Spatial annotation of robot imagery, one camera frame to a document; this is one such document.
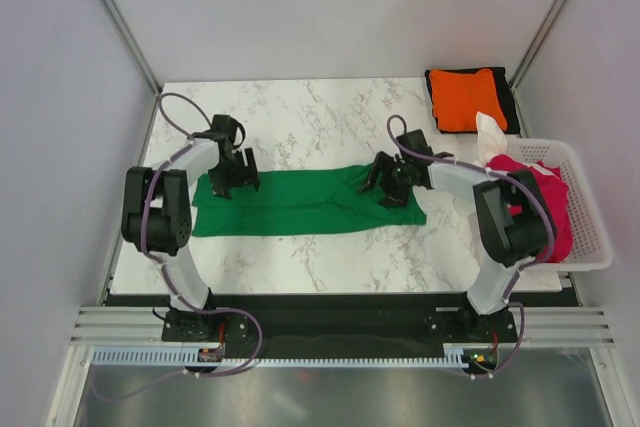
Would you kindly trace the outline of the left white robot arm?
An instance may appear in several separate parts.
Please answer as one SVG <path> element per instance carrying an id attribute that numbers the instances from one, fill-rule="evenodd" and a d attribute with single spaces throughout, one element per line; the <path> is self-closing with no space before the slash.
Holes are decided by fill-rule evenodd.
<path id="1" fill-rule="evenodd" d="M 177 152 L 155 167 L 132 167 L 125 176 L 121 219 L 123 240 L 158 268 L 171 306 L 189 311 L 185 329 L 208 340 L 219 329 L 219 316 L 206 306 L 210 288 L 201 278 L 189 248 L 192 235 L 190 188 L 201 177 L 216 197 L 260 186 L 255 156 L 244 149 L 244 126 L 229 115 L 216 115 L 209 129 L 189 134 Z"/>

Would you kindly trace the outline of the green t shirt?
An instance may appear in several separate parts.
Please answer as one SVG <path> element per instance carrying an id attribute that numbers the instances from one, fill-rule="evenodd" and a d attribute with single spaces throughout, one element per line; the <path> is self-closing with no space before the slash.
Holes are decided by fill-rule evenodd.
<path id="1" fill-rule="evenodd" d="M 427 216 L 414 196 L 404 207 L 387 208 L 381 205 L 380 189 L 360 194 L 370 170 L 369 165 L 352 165 L 263 172 L 258 188 L 236 189 L 230 199 L 216 196 L 209 177 L 202 175 L 192 200 L 196 209 L 192 235 L 334 235 L 426 224 Z"/>

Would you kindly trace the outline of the white plastic basket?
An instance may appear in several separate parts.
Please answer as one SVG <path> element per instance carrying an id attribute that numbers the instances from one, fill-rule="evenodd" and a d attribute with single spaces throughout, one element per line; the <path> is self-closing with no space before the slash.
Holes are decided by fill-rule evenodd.
<path id="1" fill-rule="evenodd" d="M 587 272 L 608 268 L 613 260 L 599 209 L 572 148 L 557 140 L 509 137 L 503 146 L 491 148 L 481 159 L 493 163 L 497 157 L 511 165 L 527 167 L 540 174 L 554 173 L 568 187 L 565 229 L 572 235 L 568 255 L 560 262 L 540 263 L 536 271 Z"/>

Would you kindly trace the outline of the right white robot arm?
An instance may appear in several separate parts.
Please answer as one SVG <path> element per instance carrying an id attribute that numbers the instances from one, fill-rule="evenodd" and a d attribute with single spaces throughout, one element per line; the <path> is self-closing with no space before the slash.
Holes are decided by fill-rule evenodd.
<path id="1" fill-rule="evenodd" d="M 471 209 L 481 241 L 480 270 L 467 291 L 471 307 L 457 324 L 465 338 L 481 340 L 493 330 L 492 314 L 507 306 L 524 268 L 553 249 L 555 224 L 539 184 L 527 169 L 492 171 L 434 153 L 420 130 L 393 141 L 399 153 L 378 152 L 358 192 L 379 189 L 381 206 L 400 208 L 413 188 L 424 187 L 447 192 Z"/>

